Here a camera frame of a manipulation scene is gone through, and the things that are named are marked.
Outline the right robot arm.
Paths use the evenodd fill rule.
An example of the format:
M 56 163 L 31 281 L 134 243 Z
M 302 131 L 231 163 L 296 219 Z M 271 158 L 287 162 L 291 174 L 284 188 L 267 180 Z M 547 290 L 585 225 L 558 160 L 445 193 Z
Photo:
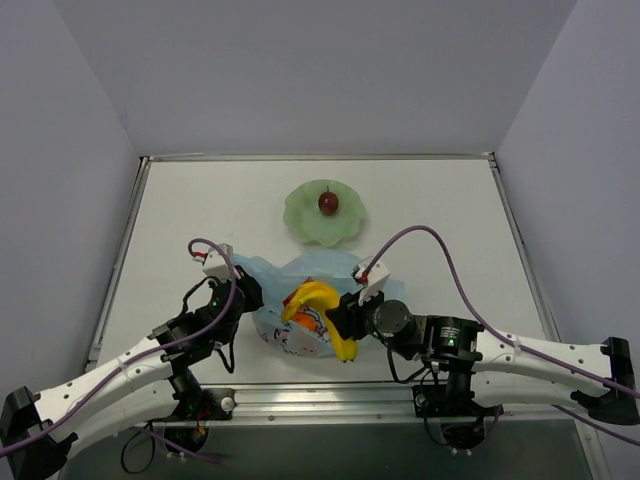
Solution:
M 330 302 L 324 316 L 343 341 L 372 337 L 390 359 L 419 361 L 432 373 L 445 373 L 447 383 L 436 395 L 439 413 L 549 404 L 579 409 L 607 424 L 639 422 L 629 344 L 623 339 L 576 345 L 492 333 L 473 320 L 415 315 L 382 293 L 366 302 L 344 294 Z

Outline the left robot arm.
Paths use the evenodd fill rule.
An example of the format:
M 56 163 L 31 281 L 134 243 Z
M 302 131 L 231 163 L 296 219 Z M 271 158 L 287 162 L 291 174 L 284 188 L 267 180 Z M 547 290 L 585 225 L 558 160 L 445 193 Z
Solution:
M 206 395 L 191 366 L 235 339 L 241 317 L 263 305 L 259 283 L 242 269 L 232 280 L 206 277 L 208 302 L 155 328 L 133 347 L 64 384 L 10 393 L 1 413 L 1 456 L 16 479 L 48 479 L 80 450 L 140 423 L 191 420 Z

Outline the light blue plastic bag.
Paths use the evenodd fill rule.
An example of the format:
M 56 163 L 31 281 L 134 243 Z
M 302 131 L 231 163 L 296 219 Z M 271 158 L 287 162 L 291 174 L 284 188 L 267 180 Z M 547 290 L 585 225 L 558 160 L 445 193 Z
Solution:
M 257 256 L 234 256 L 234 263 L 262 288 L 263 307 L 252 313 L 260 338 L 288 354 L 310 358 L 335 355 L 324 319 L 316 310 L 304 307 L 284 323 L 281 313 L 285 304 L 301 284 L 312 280 L 331 285 L 339 294 L 354 292 L 356 284 L 351 274 L 360 262 L 350 252 L 327 249 L 301 254 L 283 266 Z

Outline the yellow fake banana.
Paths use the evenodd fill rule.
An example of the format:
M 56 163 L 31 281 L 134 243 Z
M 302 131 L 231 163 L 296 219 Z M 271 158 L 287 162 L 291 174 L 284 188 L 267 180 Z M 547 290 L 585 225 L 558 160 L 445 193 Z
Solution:
M 286 324 L 303 308 L 310 307 L 323 319 L 331 345 L 337 358 L 343 363 L 353 362 L 358 353 L 358 344 L 353 339 L 343 339 L 327 313 L 340 304 L 339 293 L 322 281 L 308 281 L 301 284 L 290 296 L 281 313 L 281 322 Z

